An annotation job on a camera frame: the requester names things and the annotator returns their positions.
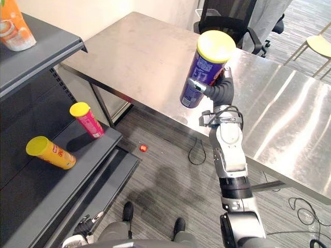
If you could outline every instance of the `red object on floor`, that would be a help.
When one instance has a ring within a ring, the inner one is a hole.
[[[141,145],[141,146],[139,147],[139,150],[141,150],[142,152],[145,152],[145,151],[147,151],[147,146],[145,146],[145,145]]]

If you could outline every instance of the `purple can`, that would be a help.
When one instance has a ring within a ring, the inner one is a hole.
[[[229,35],[217,30],[204,32],[198,39],[197,50],[186,80],[190,77],[201,83],[213,85],[234,50],[235,43]],[[192,109],[199,105],[202,98],[202,93],[185,82],[180,95],[182,105]]]

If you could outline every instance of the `white wall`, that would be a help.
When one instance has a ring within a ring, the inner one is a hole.
[[[198,0],[17,0],[17,3],[22,12],[87,40],[132,11],[193,30]],[[87,102],[96,117],[107,123],[88,82],[61,66],[57,71],[75,98]],[[111,115],[125,104],[124,100],[100,91]]]

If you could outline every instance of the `stainless steel table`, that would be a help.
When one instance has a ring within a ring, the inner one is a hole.
[[[133,12],[86,41],[89,53],[63,65],[97,96],[96,86],[206,139],[209,129],[198,118],[212,102],[204,98],[195,109],[179,102],[198,36]],[[247,162],[280,180],[262,188],[285,183],[331,205],[331,86],[242,50],[228,65],[233,104],[245,118]]]

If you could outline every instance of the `yellow lid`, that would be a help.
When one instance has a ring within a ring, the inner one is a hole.
[[[31,139],[26,145],[26,153],[31,156],[42,155],[47,148],[48,138],[45,136],[37,136]]]
[[[227,62],[235,48],[236,44],[233,39],[228,34],[218,30],[206,31],[198,38],[197,49],[199,54],[212,63]]]
[[[71,106],[69,112],[74,117],[82,117],[87,114],[90,107],[86,102],[77,102],[73,106]]]

